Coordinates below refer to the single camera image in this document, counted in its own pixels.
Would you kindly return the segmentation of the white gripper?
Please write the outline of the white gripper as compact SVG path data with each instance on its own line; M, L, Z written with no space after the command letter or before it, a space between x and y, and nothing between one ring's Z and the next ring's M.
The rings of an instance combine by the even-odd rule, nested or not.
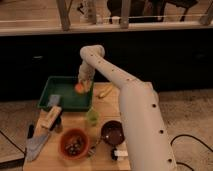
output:
M79 67L79 74L78 74L78 80L84 81L84 91L89 92L92 85L92 79L95 75L95 69L87 64L85 61L82 62L82 64Z

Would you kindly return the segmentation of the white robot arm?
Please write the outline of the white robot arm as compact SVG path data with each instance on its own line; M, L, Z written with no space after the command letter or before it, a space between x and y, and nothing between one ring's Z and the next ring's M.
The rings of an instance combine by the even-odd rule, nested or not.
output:
M119 90L119 110L132 171L178 171L153 87L104 59L101 45L80 49L83 66L78 78L98 70Z

